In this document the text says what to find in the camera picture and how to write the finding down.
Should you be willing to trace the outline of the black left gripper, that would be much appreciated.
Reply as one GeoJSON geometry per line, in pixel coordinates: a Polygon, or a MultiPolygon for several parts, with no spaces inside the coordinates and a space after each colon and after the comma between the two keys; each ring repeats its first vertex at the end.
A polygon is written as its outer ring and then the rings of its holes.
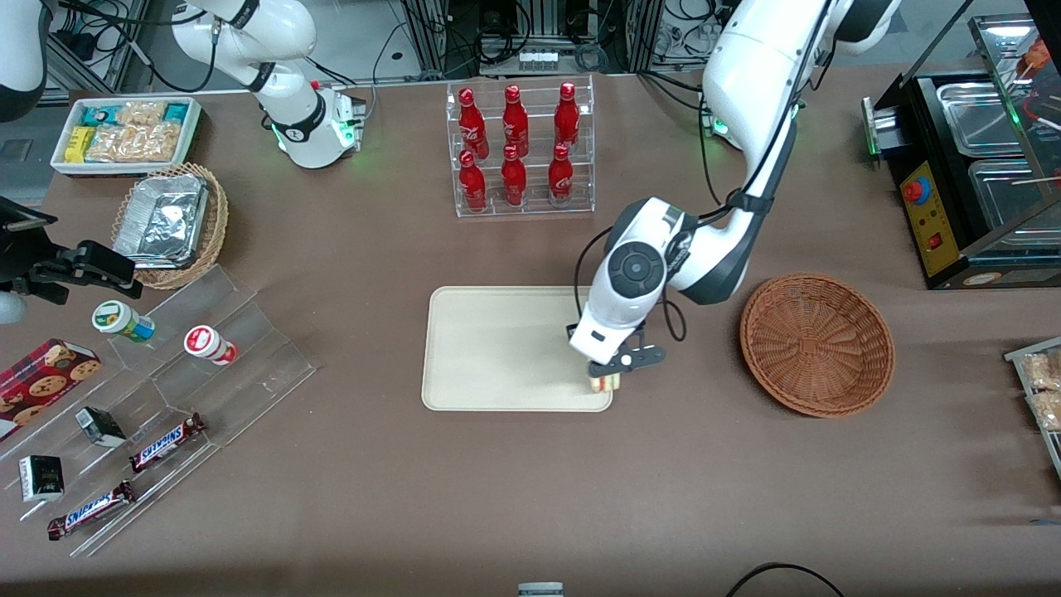
{"type": "Polygon", "coordinates": [[[634,371],[647,367],[643,326],[629,329],[569,324],[569,345],[588,359],[589,371],[634,371]]]}

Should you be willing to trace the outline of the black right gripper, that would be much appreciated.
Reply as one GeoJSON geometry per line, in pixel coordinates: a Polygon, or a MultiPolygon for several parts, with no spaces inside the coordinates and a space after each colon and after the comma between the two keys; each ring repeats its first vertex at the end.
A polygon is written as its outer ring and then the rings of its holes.
{"type": "Polygon", "coordinates": [[[135,262],[94,240],[83,240],[74,249],[57,245],[46,231],[47,226],[57,221],[56,216],[1,197],[3,289],[65,303],[68,289],[44,286],[71,283],[80,271],[91,286],[111,289],[131,299],[141,298],[144,286],[135,279],[135,262]]]}

